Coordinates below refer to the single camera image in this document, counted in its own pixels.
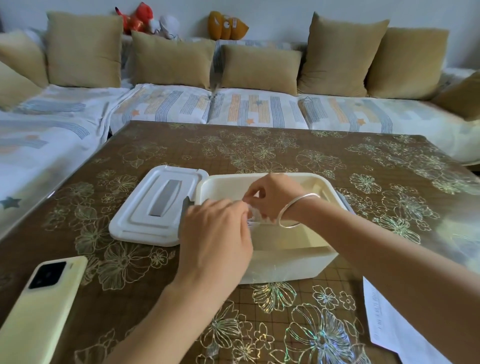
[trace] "gray star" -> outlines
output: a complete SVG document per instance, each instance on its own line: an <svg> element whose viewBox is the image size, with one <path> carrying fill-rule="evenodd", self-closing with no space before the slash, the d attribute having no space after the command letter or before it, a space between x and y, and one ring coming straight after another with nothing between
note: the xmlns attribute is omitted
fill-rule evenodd
<svg viewBox="0 0 480 364"><path fill-rule="evenodd" d="M1 200L0 201L0 204L3 205L3 209L6 210L8 209L9 207L20 207L20 205L18 205L18 203L21 201L22 199L21 198L12 198L12 197L7 197L6 199L4 200Z"/></svg>

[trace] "brown tablecloth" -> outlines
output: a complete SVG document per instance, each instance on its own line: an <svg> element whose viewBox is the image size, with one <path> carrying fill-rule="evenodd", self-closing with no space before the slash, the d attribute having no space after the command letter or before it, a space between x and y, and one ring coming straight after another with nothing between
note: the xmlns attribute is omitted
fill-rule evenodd
<svg viewBox="0 0 480 364"><path fill-rule="evenodd" d="M422 136L131 122L0 243L0 322L37 264L89 259L52 363L101 363L173 279L178 247L119 242L108 232L129 193L161 164L210 175L317 173L357 214L480 270L479 179ZM370 343L362 277L339 256L313 279L239 286L183 362L369 360L398 362Z"/></svg>

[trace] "container lid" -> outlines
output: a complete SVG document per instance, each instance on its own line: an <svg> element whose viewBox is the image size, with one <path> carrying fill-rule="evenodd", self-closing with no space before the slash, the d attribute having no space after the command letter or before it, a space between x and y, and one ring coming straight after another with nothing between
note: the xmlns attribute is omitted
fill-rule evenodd
<svg viewBox="0 0 480 364"><path fill-rule="evenodd" d="M151 169L113 217L110 234L132 243L177 245L183 200L194 201L198 182L207 177L190 168Z"/></svg>

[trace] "hand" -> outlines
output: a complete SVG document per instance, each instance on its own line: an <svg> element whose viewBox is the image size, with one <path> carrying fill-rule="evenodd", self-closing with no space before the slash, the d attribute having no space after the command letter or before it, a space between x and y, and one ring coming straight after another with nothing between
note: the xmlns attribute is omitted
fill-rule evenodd
<svg viewBox="0 0 480 364"><path fill-rule="evenodd" d="M295 197L305 194L302 186L283 173L269 173L251 184L243 201L260 210L263 218L275 222L279 212ZM284 213L285 219L293 219L291 209Z"/></svg>
<svg viewBox="0 0 480 364"><path fill-rule="evenodd" d="M247 214L242 201L206 200L190 207L180 228L180 262L173 283L200 285L221 305L252 258Z"/></svg>

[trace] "yellow phone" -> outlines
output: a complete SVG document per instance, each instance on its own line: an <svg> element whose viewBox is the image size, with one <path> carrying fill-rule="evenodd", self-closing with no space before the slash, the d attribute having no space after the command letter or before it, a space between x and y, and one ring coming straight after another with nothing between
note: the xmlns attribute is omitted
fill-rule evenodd
<svg viewBox="0 0 480 364"><path fill-rule="evenodd" d="M50 362L87 262L75 256L35 268L0 328L0 363Z"/></svg>

